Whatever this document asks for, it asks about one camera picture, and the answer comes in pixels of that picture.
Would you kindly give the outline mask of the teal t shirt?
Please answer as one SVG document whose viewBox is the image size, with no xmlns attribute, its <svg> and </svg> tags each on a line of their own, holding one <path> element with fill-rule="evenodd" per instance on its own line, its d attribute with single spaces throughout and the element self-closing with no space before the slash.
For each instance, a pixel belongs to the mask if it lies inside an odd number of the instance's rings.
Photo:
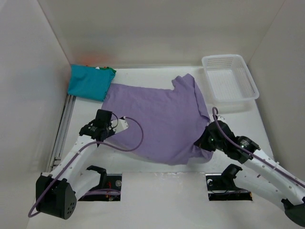
<svg viewBox="0 0 305 229">
<path fill-rule="evenodd" d="M 115 76 L 112 71 L 100 70 L 99 67 L 74 64 L 71 66 L 68 94 L 102 102 Z"/>
</svg>

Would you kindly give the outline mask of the lilac t shirt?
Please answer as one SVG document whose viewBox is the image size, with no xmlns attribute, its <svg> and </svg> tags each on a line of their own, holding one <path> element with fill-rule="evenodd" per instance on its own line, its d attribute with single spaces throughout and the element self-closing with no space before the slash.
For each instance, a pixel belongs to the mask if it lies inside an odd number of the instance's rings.
<svg viewBox="0 0 305 229">
<path fill-rule="evenodd" d="M 136 155 L 156 163 L 185 165 L 194 157 L 209 162 L 213 153 L 194 145 L 210 122 L 203 95 L 190 74 L 177 76 L 172 84 L 170 90 L 113 83 L 102 109 L 132 120 L 108 142 L 136 147 Z"/>
</svg>

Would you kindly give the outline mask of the green t shirt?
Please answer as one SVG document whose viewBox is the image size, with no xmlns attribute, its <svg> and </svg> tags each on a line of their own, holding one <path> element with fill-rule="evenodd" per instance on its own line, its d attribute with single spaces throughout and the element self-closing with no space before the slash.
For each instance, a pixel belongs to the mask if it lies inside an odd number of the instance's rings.
<svg viewBox="0 0 305 229">
<path fill-rule="evenodd" d="M 112 71 L 114 74 L 116 74 L 116 72 L 117 72 L 116 70 L 114 70 L 114 69 L 111 68 L 111 67 L 102 67 L 102 68 L 100 67 L 99 69 L 100 69 L 100 70 L 109 70 L 109 71 Z"/>
</svg>

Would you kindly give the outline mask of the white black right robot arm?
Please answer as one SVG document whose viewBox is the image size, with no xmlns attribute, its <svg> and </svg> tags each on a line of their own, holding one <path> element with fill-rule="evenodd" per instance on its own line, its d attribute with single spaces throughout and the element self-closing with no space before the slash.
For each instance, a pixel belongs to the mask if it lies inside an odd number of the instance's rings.
<svg viewBox="0 0 305 229">
<path fill-rule="evenodd" d="M 208 175 L 209 191 L 245 189 L 279 207 L 300 227 L 305 225 L 305 183 L 271 157 L 257 143 L 245 136 L 235 136 L 222 121 L 211 122 L 195 146 L 206 150 L 220 150 L 239 164 L 230 164 L 218 175 Z"/>
</svg>

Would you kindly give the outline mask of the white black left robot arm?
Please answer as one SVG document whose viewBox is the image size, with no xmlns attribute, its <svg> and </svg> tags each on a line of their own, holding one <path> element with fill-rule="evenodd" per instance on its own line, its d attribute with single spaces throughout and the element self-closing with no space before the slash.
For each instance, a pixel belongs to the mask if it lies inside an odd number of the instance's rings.
<svg viewBox="0 0 305 229">
<path fill-rule="evenodd" d="M 113 134 L 111 118 L 112 112 L 99 109 L 95 119 L 81 128 L 76 144 L 60 164 L 50 173 L 40 175 L 31 210 L 68 219 L 77 201 L 88 191 L 106 187 L 106 169 L 85 163 L 99 144 Z"/>
</svg>

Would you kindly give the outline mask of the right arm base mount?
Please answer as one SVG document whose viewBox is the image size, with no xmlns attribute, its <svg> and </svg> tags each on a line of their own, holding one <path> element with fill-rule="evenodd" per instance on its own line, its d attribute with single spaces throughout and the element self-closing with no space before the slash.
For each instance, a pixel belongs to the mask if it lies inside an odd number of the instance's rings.
<svg viewBox="0 0 305 229">
<path fill-rule="evenodd" d="M 235 185 L 234 179 L 242 168 L 230 164 L 222 173 L 206 173 L 209 201 L 252 201 L 252 194 Z"/>
</svg>

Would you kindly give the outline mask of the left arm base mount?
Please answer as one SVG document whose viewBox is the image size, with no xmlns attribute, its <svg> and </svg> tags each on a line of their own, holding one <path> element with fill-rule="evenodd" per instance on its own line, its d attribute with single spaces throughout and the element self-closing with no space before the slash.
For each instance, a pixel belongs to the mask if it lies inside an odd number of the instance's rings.
<svg viewBox="0 0 305 229">
<path fill-rule="evenodd" d="M 89 166 L 89 171 L 95 171 L 99 174 L 99 183 L 92 187 L 79 201 L 120 201 L 122 189 L 122 174 L 107 174 L 105 168 Z"/>
</svg>

